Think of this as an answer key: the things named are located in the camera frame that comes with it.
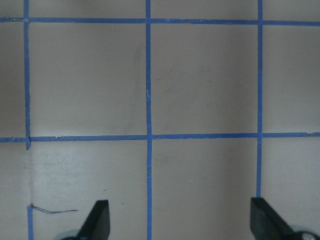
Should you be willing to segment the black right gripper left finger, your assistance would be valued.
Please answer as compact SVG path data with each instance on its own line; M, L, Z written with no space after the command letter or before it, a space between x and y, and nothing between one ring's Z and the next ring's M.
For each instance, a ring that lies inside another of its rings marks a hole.
M75 238L77 240L108 240L110 232L109 201L98 200Z

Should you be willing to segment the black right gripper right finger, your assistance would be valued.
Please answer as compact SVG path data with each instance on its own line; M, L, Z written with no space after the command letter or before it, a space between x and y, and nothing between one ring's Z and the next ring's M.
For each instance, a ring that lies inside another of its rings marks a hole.
M250 200L250 230L256 240L284 240L294 230L262 197Z

